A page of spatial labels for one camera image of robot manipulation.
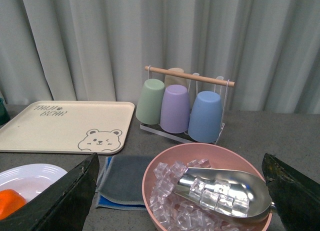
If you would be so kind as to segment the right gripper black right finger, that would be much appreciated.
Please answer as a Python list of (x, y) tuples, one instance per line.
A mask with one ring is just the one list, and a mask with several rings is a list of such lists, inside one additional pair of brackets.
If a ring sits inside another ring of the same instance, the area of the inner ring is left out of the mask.
[(285, 230), (318, 231), (320, 184), (269, 153), (261, 168)]

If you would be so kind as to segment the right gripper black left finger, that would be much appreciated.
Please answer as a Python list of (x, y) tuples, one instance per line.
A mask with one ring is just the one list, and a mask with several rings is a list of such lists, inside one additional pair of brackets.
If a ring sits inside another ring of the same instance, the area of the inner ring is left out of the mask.
[(0, 222), (2, 231), (81, 231), (96, 192), (99, 156), (93, 153), (41, 194)]

